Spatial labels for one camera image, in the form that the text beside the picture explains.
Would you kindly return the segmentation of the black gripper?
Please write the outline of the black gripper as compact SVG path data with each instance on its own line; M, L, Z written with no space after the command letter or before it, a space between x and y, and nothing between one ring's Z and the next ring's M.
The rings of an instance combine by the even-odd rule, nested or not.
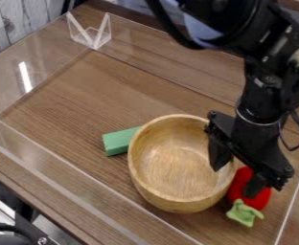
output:
M255 124L211 111L204 132L208 136L210 166L219 171L237 158L253 171L243 194L254 199L266 187L282 190L294 167L279 146L278 124Z

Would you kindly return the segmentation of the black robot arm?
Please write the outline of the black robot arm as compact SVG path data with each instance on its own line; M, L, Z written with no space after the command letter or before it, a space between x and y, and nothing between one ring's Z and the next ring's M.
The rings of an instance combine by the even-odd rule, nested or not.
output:
M235 115L211 111L210 165L237 158L254 171L243 193L281 190L294 175L283 151L287 120L299 126L299 24L278 0L146 0L164 30L188 49L220 49L245 58L246 85Z

